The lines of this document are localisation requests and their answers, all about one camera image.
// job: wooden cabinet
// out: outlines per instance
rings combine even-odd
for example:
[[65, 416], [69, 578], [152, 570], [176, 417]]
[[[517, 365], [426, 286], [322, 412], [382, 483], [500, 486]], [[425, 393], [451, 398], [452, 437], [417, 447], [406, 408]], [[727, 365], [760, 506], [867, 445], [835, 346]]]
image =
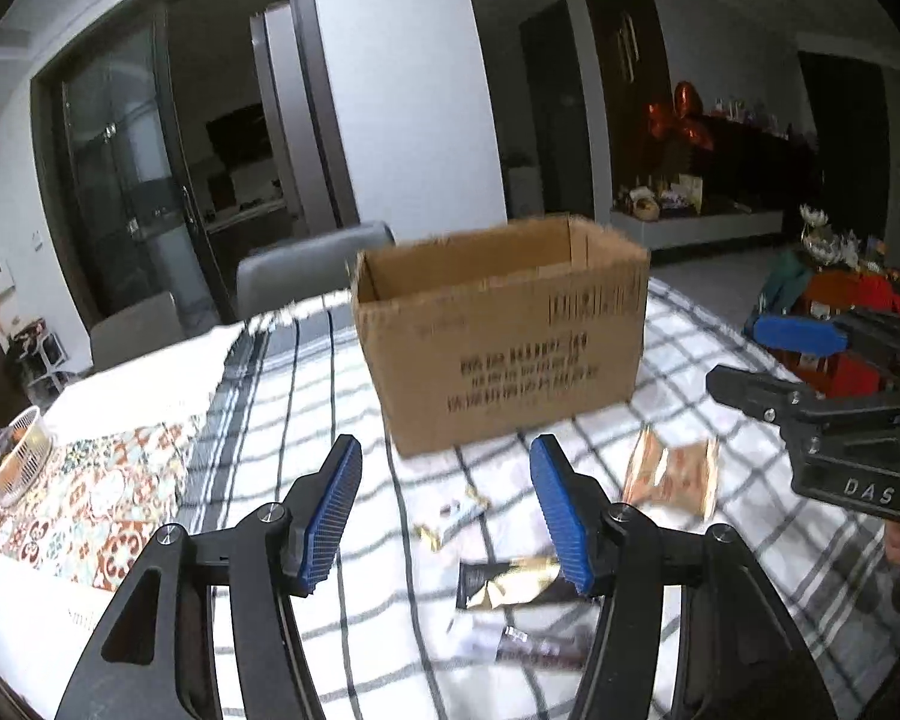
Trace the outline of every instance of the wooden cabinet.
[[586, 0], [610, 131], [613, 192], [644, 170], [647, 106], [671, 104], [667, 50], [654, 0]]
[[710, 131], [713, 151], [687, 146], [690, 172], [703, 177], [703, 213], [721, 200], [739, 200], [755, 211], [783, 211], [784, 232], [795, 238], [799, 206], [818, 205], [817, 156], [806, 143], [787, 141], [756, 127], [713, 116], [698, 118]]

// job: white basket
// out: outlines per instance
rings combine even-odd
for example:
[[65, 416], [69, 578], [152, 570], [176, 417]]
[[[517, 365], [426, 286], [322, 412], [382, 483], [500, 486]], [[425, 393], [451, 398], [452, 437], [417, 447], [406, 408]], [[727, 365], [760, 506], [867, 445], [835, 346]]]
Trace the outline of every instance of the white basket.
[[10, 454], [0, 460], [0, 507], [12, 506], [20, 500], [53, 450], [53, 439], [40, 418], [39, 406], [25, 410], [7, 429], [25, 432]]

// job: snack wrapper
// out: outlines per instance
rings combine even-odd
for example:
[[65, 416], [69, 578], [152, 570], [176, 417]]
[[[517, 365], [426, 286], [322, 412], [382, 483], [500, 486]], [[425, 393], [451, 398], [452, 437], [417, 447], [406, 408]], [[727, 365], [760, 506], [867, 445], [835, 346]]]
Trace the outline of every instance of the snack wrapper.
[[511, 625], [473, 619], [466, 613], [450, 621], [447, 637], [460, 658], [563, 671], [583, 671], [593, 644], [592, 637], [582, 632], [573, 637], [528, 634]]
[[649, 427], [640, 431], [626, 469], [623, 499], [663, 504], [708, 519], [717, 504], [716, 439], [667, 447]]
[[477, 493], [476, 488], [468, 485], [463, 498], [440, 507], [437, 516], [431, 521], [413, 525], [413, 532], [426, 543], [431, 552], [439, 552], [457, 533], [489, 508], [490, 498], [483, 497]]
[[560, 573], [556, 557], [515, 557], [507, 562], [461, 562], [457, 608], [494, 610], [514, 605], [564, 604], [581, 598]]

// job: gray chair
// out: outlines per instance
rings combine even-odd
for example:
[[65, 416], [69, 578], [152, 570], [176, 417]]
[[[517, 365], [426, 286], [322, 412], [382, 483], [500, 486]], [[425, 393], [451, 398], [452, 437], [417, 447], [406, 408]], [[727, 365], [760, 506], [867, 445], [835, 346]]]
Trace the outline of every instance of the gray chair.
[[393, 244], [389, 227], [375, 221], [253, 253], [237, 267], [237, 314], [249, 319], [295, 300], [345, 290], [357, 252]]
[[173, 295], [154, 295], [94, 325], [90, 331], [94, 372], [110, 370], [186, 337]]

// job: cardboard box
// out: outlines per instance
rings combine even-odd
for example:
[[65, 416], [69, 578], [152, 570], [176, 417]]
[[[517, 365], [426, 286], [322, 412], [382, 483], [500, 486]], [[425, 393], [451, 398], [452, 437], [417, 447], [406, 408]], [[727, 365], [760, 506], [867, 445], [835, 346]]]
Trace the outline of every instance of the cardboard box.
[[353, 311], [404, 457], [628, 400], [650, 255], [549, 217], [365, 252]]

